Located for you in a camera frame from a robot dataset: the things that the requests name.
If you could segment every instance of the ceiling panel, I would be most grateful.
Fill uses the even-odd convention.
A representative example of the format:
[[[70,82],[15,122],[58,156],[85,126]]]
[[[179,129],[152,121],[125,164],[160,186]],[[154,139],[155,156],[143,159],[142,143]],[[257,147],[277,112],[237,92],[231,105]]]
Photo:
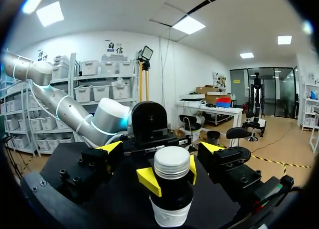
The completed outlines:
[[[189,12],[194,7],[198,6],[205,0],[168,0],[165,4],[168,4],[174,8],[177,8],[185,13]]]
[[[167,6],[163,5],[160,10],[152,17],[152,20],[165,23],[168,25],[176,24],[185,14],[182,12]]]
[[[170,39],[173,41],[179,41],[181,38],[188,36],[188,34],[183,33],[177,29],[170,28],[168,29],[164,34],[161,35],[161,37]]]

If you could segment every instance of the glass door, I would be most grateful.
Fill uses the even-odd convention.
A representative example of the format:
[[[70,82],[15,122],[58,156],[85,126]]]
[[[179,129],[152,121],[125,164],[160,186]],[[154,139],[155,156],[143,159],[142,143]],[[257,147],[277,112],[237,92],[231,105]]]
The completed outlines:
[[[296,114],[295,77],[292,68],[275,68],[276,111],[275,116],[294,118]]]

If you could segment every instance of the robotic arm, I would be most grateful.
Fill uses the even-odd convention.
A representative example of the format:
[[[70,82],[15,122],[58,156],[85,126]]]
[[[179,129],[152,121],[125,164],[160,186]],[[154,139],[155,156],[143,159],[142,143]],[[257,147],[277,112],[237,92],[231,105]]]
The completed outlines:
[[[7,51],[2,55],[2,62],[6,75],[22,81],[31,79],[31,90],[36,99],[48,107],[53,116],[84,136],[92,146],[104,146],[118,132],[127,130],[129,107],[103,98],[92,116],[71,96],[50,85],[53,67],[49,63]]]

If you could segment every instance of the storage box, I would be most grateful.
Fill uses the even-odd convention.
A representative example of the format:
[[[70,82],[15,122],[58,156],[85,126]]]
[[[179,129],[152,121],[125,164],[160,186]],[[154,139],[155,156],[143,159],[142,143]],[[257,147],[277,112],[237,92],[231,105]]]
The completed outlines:
[[[30,119],[30,125],[33,131],[40,131],[42,130],[42,124],[40,118],[33,118]]]
[[[101,74],[102,75],[112,75],[116,74],[116,62],[106,62],[103,61],[100,63]]]
[[[15,143],[16,143],[16,146],[18,148],[26,148],[26,146],[29,145],[29,141],[28,141],[28,138],[26,137],[26,135],[19,135],[17,137],[15,137],[14,139]]]
[[[11,109],[11,112],[21,110],[22,109],[21,101],[17,99],[10,101],[10,109]]]
[[[131,89],[128,84],[114,85],[112,86],[112,89],[114,99],[123,99],[130,97]]]
[[[79,87],[76,87],[74,90],[75,90],[76,101],[78,101],[79,103],[90,102],[91,86],[88,86],[88,87],[79,86]]]
[[[58,129],[67,129],[67,128],[69,128],[67,125],[62,123],[61,120],[55,120],[55,121],[56,121],[56,125],[57,125]]]
[[[81,62],[82,76],[85,75],[96,75],[98,74],[99,61],[84,61]]]
[[[120,74],[131,75],[134,71],[134,62],[118,62]]]
[[[47,138],[46,141],[49,144],[50,150],[56,149],[56,147],[60,144],[60,141],[58,139]]]
[[[6,102],[5,105],[6,105],[6,111],[11,112],[10,101]]]
[[[110,86],[93,86],[94,101],[100,101],[102,98],[109,98]]]
[[[59,139],[60,143],[74,143],[74,138],[73,137],[66,137]]]
[[[29,128],[29,124],[26,123],[27,119],[18,119],[20,130],[26,131]]]
[[[19,121],[17,118],[8,119],[7,123],[10,131],[13,131],[19,127]]]
[[[41,118],[41,125],[43,130],[52,130],[56,128],[55,119],[52,117]]]
[[[43,150],[43,151],[50,150],[49,144],[44,137],[40,137],[38,140],[36,140],[36,142],[38,143],[40,150]]]
[[[196,88],[196,93],[207,94],[207,92],[219,92],[219,88],[211,86],[211,85],[206,85],[205,87]]]
[[[1,114],[6,112],[6,110],[5,110],[5,103],[3,103],[3,104],[0,105],[0,111],[1,111]]]
[[[39,107],[39,105],[36,103],[36,101],[35,101],[35,99],[33,98],[32,95],[29,95],[28,107],[29,108]]]
[[[231,95],[206,95],[205,96],[205,100],[207,103],[211,103],[213,105],[216,105],[217,104],[217,101],[219,99],[222,99],[222,98],[227,98],[227,99],[230,99],[231,100]]]
[[[52,72],[52,81],[67,78],[69,76],[69,65],[65,63],[55,63]]]
[[[67,65],[70,64],[70,59],[67,56],[58,55],[53,59],[54,63],[65,63]]]

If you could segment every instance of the white cable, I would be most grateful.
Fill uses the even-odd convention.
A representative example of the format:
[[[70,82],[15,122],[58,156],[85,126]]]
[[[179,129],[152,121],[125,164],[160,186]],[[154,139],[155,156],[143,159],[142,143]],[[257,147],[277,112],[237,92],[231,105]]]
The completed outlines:
[[[111,137],[111,138],[106,142],[105,145],[108,145],[108,144],[112,143],[115,139],[120,138],[121,136],[122,136],[122,134],[116,134],[116,135],[114,135],[113,137]]]

